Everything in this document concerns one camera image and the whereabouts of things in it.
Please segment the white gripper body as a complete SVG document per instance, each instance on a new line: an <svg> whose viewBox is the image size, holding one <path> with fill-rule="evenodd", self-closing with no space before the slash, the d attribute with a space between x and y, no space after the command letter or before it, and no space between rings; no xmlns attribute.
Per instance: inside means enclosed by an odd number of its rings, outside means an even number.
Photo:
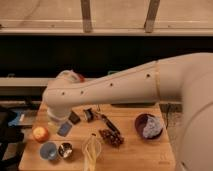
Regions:
<svg viewBox="0 0 213 171"><path fill-rule="evenodd" d="M68 120L69 115L69 108L47 108L47 116L49 120L56 125L65 123Z"/></svg>

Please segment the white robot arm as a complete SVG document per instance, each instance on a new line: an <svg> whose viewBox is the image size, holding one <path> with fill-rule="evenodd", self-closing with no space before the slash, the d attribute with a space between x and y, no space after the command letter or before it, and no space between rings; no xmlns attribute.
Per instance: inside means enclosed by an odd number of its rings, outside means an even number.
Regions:
<svg viewBox="0 0 213 171"><path fill-rule="evenodd" d="M48 84L43 101L59 124L74 106L180 101L175 171L213 171L213 53L160 59L85 82L65 70Z"/></svg>

